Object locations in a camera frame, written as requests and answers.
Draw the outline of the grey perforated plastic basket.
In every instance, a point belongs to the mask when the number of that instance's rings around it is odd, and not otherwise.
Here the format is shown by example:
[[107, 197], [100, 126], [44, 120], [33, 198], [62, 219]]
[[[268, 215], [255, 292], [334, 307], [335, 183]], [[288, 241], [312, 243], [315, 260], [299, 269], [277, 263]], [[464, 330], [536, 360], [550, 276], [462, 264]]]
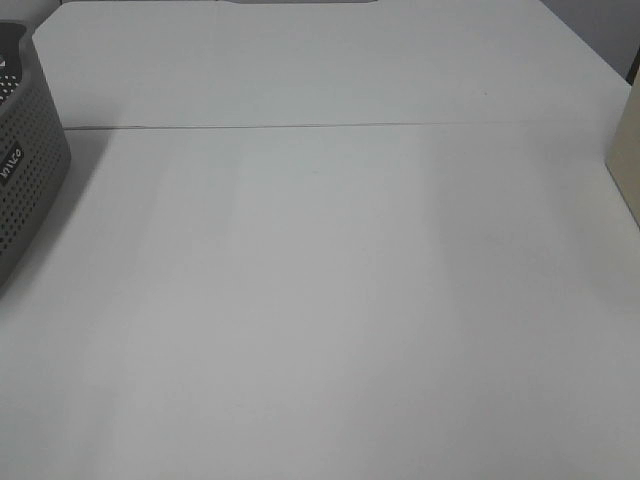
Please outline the grey perforated plastic basket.
[[38, 233], [71, 152], [33, 42], [34, 29], [1, 22], [1, 283]]

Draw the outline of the cream fabric storage bin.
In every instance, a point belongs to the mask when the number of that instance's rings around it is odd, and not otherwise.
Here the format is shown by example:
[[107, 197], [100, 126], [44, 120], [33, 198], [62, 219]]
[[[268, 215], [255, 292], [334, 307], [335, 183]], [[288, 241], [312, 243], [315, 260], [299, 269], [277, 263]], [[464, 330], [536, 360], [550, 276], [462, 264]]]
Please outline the cream fabric storage bin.
[[636, 76], [606, 159], [606, 167], [636, 224], [640, 212], [639, 114], [639, 76]]

